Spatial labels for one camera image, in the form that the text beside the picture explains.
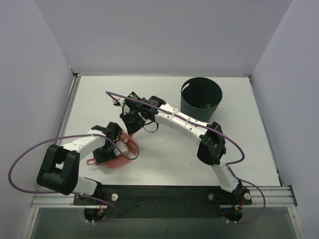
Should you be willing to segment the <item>pink plastic dustpan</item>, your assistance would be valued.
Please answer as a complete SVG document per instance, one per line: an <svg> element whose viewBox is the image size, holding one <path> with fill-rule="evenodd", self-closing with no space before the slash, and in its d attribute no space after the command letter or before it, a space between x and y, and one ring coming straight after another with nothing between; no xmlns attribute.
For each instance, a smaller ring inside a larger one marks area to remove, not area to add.
<svg viewBox="0 0 319 239"><path fill-rule="evenodd" d="M124 166L124 165L129 164L129 163L131 163L131 161L128 160L127 158L125 158L123 155L118 155L114 159L107 160L107 161L102 162L102 163L98 163L95 158L88 159L86 161L86 164L88 166L93 166L93 165L95 165L95 166L106 166L106 167L111 168L111 169L115 169L115 168Z"/></svg>

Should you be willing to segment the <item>pink hand brush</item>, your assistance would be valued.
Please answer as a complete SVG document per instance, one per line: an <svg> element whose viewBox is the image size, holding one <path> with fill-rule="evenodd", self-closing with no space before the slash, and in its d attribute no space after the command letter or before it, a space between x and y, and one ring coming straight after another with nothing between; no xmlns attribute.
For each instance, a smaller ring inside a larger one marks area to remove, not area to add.
<svg viewBox="0 0 319 239"><path fill-rule="evenodd" d="M122 132L120 141L122 141L125 144L125 146L128 148L129 153L137 155L139 151L139 146L132 135L129 135L126 132Z"/></svg>

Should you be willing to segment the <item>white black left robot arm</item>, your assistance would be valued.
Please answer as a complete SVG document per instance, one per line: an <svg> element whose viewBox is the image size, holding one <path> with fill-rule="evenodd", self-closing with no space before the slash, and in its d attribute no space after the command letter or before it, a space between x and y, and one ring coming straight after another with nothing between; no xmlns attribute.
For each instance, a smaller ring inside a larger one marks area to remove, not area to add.
<svg viewBox="0 0 319 239"><path fill-rule="evenodd" d="M100 183L79 176L80 161L89 154L93 154L97 164L116 158L115 143L121 134L121 127L110 122L107 127L92 127L88 136L71 143L49 146L36 179L37 184L63 195L82 193L91 205L100 203L102 192L97 189Z"/></svg>

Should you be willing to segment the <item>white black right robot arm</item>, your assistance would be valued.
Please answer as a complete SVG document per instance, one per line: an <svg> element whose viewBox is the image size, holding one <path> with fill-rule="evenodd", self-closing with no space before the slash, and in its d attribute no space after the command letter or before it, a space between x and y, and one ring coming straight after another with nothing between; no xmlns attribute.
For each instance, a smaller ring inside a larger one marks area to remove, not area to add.
<svg viewBox="0 0 319 239"><path fill-rule="evenodd" d="M135 134L150 122L166 125L190 138L198 146L197 158L212 167L220 188L235 197L239 196L242 185L229 169L230 163L221 159L226 154L226 138L218 123L198 121L158 97L152 96L147 100L139 98L134 92L123 100L118 99L117 105L122 108L120 118L129 135Z"/></svg>

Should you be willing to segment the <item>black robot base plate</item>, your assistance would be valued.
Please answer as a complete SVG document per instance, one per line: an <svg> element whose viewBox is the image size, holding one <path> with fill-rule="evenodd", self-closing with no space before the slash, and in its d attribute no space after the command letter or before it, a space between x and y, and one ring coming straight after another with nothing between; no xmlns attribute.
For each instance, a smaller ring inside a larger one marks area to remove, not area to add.
<svg viewBox="0 0 319 239"><path fill-rule="evenodd" d="M219 186L122 186L101 185L95 200L75 196L73 204L84 206L88 217L142 219L212 219L226 209L233 218L242 217L242 209L251 205L250 191L242 187L239 196Z"/></svg>

